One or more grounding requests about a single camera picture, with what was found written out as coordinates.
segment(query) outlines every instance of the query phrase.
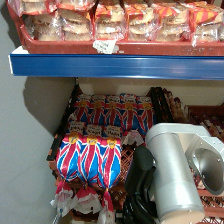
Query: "packaged food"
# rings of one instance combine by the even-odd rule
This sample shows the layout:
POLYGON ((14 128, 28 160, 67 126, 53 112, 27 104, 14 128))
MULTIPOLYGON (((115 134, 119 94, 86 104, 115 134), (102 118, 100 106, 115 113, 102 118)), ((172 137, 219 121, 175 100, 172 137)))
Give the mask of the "packaged food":
POLYGON ((95 0, 56 0, 57 8, 75 11, 88 11, 95 5, 95 0))
POLYGON ((120 96, 107 95, 105 99, 105 125, 121 126, 120 96))
POLYGON ((61 41, 63 39, 61 19, 57 11, 28 16, 25 25, 28 33, 35 40, 61 41))
POLYGON ((148 7, 143 0, 125 0, 128 40, 153 40, 157 29, 157 17, 153 8, 148 7))
POLYGON ((74 207, 73 191, 68 183, 78 175, 78 158, 82 139, 83 135, 79 132, 66 134, 57 154, 57 169, 62 179, 57 186, 55 200, 51 201, 51 205, 57 208, 58 217, 65 216, 74 207))
POLYGON ((92 39, 92 12, 60 10, 65 41, 90 41, 92 39))
POLYGON ((136 98, 138 106, 139 132, 146 135, 147 131, 156 124, 156 116, 150 97, 138 96, 136 98))
POLYGON ((115 224, 113 204, 109 194, 109 188, 119 181, 121 167, 121 140, 120 138, 103 138, 100 146, 101 164, 98 170, 98 185, 105 189, 102 207, 98 222, 99 224, 115 224))
POLYGON ((90 186, 97 183, 100 157, 101 137, 94 135, 83 136, 80 156, 78 158, 78 177, 83 187, 74 197, 73 208, 83 214, 97 213, 102 207, 98 194, 90 186))
POLYGON ((51 13, 57 9, 55 0, 8 0, 8 3, 18 16, 51 13))
POLYGON ((138 108, 136 95, 121 94, 121 127, 123 131, 138 130, 138 108))
POLYGON ((189 7, 192 45, 219 41, 224 10, 207 2, 189 3, 185 6, 189 7))
POLYGON ((125 38, 126 21, 119 0, 100 0, 95 13, 95 39, 125 38))
POLYGON ((104 124, 105 95, 93 95, 89 104, 89 124, 104 124))
POLYGON ((152 4, 155 14, 159 16, 160 28, 156 41, 183 41, 190 38, 188 8, 178 3, 152 4))
POLYGON ((80 94, 74 105, 73 114, 76 116, 77 121, 85 122, 88 121, 88 112, 91 96, 86 94, 80 94))

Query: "shelf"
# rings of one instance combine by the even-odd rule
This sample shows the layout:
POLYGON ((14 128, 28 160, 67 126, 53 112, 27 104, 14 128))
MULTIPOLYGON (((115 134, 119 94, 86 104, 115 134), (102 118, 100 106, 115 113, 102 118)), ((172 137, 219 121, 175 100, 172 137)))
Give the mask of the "shelf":
POLYGON ((15 76, 224 80, 224 56, 29 54, 9 55, 15 76))

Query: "union jack packaging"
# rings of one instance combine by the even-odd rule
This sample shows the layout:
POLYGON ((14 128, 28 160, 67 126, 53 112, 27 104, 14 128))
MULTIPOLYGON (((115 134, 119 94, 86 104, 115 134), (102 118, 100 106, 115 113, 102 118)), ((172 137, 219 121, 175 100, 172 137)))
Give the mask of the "union jack packaging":
POLYGON ((104 124, 105 95, 93 95, 89 105, 89 124, 104 124))
POLYGON ((91 96, 80 94, 74 105, 74 115, 77 121, 87 122, 91 96))
POLYGON ((146 135, 147 131, 156 124, 156 116, 150 97, 137 97, 139 132, 146 135))
POLYGON ((98 185, 105 188, 102 199, 103 209, 99 214, 98 224, 114 224, 113 204, 108 189, 115 186, 119 180, 121 160, 120 138, 104 138, 101 141, 98 185))
POLYGON ((107 95, 105 100, 105 125, 121 126, 120 96, 107 95))
POLYGON ((138 129, 138 109, 134 94, 121 94, 121 126, 123 131, 138 129))
POLYGON ((55 200, 51 201, 51 205, 57 208, 58 216, 65 216, 74 207, 73 191, 68 183, 77 177, 82 138, 83 135, 75 131, 66 134, 57 154, 57 169, 62 180, 58 184, 55 200))
POLYGON ((97 183, 98 165, 100 162, 99 136, 83 136, 80 156, 78 158, 78 177, 83 183, 77 195, 74 197, 74 209, 81 213, 99 212, 101 205, 97 193, 90 188, 97 183))

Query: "food display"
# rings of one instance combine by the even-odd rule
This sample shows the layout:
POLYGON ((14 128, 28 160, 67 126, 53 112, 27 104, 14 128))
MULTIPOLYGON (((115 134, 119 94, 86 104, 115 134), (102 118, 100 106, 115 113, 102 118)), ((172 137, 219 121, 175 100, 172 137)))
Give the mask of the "food display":
POLYGON ((193 46, 200 42, 214 42, 223 39, 223 9, 203 1, 189 3, 186 6, 189 7, 193 46))
POLYGON ((190 38, 188 8, 178 3, 152 4, 159 16, 160 28, 156 41, 183 41, 190 38))
POLYGON ((122 40, 126 21, 119 0, 100 0, 95 12, 95 39, 122 40))
POLYGON ((128 40, 150 41, 157 29, 157 16, 143 0, 125 0, 128 40))

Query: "price tag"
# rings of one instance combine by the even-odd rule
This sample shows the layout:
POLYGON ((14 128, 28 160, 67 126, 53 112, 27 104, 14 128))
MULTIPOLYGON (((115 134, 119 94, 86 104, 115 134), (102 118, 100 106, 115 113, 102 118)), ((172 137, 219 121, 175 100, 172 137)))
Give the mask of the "price tag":
POLYGON ((93 42, 93 47, 97 49, 98 52, 104 54, 112 54, 115 47, 116 40, 95 40, 93 42))

